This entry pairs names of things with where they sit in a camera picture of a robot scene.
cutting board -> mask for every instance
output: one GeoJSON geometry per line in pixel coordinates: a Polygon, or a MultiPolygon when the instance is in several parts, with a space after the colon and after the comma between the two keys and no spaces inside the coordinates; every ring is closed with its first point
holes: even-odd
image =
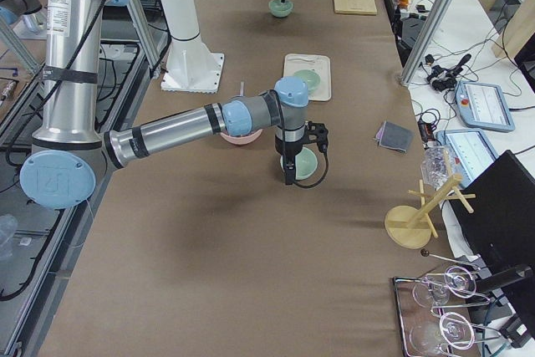
{"type": "Polygon", "coordinates": [[[377,14],[375,0],[334,0],[334,12],[337,14],[377,14]]]}

white plate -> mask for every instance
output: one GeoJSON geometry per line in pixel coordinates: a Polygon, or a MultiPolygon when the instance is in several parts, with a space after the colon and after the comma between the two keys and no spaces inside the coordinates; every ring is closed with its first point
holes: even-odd
{"type": "Polygon", "coordinates": [[[331,99],[331,60],[319,54],[287,54],[284,58],[284,77],[299,70],[315,71],[321,81],[308,100],[327,101],[331,99]]]}

pink bowl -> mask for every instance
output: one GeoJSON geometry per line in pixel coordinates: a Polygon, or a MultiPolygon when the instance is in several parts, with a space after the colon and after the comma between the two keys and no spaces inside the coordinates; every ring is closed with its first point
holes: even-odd
{"type": "Polygon", "coordinates": [[[251,134],[242,135],[240,137],[232,137],[231,135],[227,133],[223,133],[223,132],[219,134],[221,135],[221,137],[223,137],[224,140],[230,142],[231,144],[245,145],[245,144],[249,144],[255,141],[255,139],[258,138],[261,133],[262,133],[262,129],[253,131],[251,134]]]}

green bowl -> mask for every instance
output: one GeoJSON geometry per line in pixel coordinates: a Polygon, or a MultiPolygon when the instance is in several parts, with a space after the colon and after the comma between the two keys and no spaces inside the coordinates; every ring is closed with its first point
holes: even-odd
{"type": "MultiPolygon", "coordinates": [[[[281,167],[283,167],[283,157],[281,156],[281,167]]],[[[296,180],[308,179],[318,169],[318,158],[309,148],[303,150],[295,156],[295,178],[296,180]]]]}
{"type": "Polygon", "coordinates": [[[318,73],[316,73],[313,70],[299,70],[293,73],[295,77],[299,77],[301,80],[303,80],[307,87],[308,87],[308,93],[312,94],[316,89],[319,87],[319,81],[321,78],[319,78],[318,73]]]}
{"type": "Polygon", "coordinates": [[[269,10],[271,14],[277,18],[287,17],[293,10],[293,3],[291,0],[281,2],[281,0],[272,0],[269,2],[269,10]]]}

black monitor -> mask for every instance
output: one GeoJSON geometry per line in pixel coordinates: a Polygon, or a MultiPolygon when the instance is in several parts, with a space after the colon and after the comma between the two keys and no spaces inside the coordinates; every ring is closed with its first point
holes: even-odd
{"type": "MultiPolygon", "coordinates": [[[[493,274],[527,264],[535,270],[535,179],[509,150],[464,191],[476,194],[468,213],[459,201],[451,207],[472,251],[493,274]]],[[[505,286],[528,333],[535,337],[535,278],[505,286]]]]}

